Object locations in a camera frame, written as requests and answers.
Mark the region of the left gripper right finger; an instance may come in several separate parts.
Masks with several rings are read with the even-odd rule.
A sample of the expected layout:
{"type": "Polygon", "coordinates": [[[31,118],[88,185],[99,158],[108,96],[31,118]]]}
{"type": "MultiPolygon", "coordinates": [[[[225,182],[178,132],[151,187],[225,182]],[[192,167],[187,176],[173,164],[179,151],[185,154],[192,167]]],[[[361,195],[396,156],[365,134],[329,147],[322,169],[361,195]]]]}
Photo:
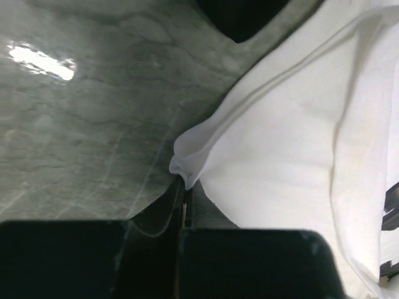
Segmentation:
{"type": "Polygon", "coordinates": [[[331,250],[308,230],[240,229],[190,191],[180,233],[182,298],[344,298],[331,250]]]}

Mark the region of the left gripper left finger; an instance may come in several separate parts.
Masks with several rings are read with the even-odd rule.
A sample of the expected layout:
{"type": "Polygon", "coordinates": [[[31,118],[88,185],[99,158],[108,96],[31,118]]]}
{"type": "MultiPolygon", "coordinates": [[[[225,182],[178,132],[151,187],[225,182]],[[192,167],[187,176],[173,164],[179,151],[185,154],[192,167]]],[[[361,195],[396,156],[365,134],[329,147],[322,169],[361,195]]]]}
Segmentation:
{"type": "Polygon", "coordinates": [[[185,188],[122,220],[4,221],[2,298],[172,298],[185,188]]]}

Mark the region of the white printed t shirt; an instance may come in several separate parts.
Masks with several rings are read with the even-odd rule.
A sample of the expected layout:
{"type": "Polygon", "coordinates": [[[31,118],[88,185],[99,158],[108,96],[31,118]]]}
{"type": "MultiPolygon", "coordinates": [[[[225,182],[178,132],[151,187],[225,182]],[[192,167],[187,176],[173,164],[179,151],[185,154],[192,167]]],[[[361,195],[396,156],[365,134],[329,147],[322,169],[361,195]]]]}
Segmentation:
{"type": "Polygon", "coordinates": [[[242,228],[305,229],[330,246],[349,298],[397,298],[398,2],[325,1],[255,65],[169,167],[242,228]]]}

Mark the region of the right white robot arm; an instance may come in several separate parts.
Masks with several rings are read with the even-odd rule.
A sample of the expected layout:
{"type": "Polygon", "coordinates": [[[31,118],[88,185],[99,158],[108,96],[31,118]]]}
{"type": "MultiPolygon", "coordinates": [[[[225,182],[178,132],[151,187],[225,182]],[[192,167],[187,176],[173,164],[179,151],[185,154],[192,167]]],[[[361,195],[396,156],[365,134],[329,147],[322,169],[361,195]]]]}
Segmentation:
{"type": "Polygon", "coordinates": [[[287,38],[307,21],[323,1],[196,1],[201,13],[209,23],[227,38],[240,44],[253,38],[269,25],[278,15],[292,4],[298,4],[304,10],[303,15],[288,17],[288,30],[280,40],[287,38]]]}

